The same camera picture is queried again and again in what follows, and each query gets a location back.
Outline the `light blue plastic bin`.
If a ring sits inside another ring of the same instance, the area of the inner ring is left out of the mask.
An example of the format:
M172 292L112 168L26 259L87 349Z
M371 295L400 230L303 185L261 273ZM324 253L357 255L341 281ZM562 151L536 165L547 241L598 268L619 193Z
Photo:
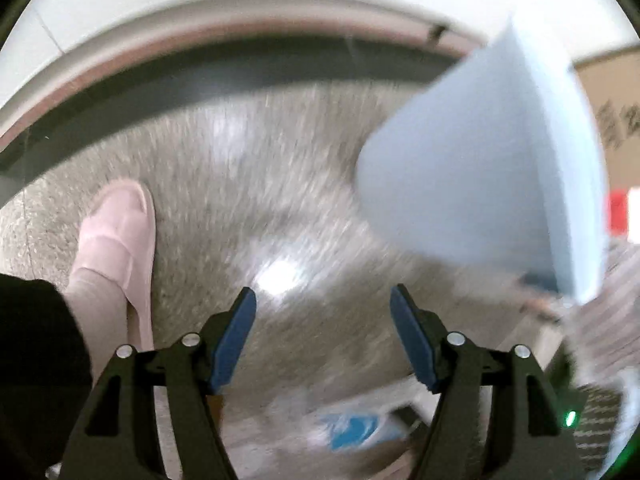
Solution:
M608 253L608 179L570 62L520 23L416 94L356 165L363 215L408 252L586 304Z

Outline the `pink slipper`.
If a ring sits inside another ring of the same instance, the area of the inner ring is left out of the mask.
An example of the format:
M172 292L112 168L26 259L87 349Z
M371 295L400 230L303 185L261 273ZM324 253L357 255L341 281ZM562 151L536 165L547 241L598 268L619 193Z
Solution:
M72 271L92 271L120 288L134 310L134 344L142 351L154 348L155 247L155 208L149 189L131 179L107 183L81 222Z

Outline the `red white low box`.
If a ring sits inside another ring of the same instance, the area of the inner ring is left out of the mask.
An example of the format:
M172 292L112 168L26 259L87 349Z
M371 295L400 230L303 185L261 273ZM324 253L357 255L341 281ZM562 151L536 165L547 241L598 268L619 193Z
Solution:
M608 194L608 228L614 236L628 234L628 191L613 190Z

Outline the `tall brown cardboard box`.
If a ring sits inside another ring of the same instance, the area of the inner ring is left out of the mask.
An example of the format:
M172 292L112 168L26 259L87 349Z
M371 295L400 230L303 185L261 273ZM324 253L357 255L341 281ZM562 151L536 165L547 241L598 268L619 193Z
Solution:
M639 163L639 45L574 64L593 109L611 170Z

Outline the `cream low cabinet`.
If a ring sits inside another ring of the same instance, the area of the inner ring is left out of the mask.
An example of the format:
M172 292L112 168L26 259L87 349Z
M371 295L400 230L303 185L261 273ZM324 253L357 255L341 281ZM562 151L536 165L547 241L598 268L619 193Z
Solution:
M499 26L484 0L15 0L1 26L1 143L101 79L206 42L344 32L466 53Z

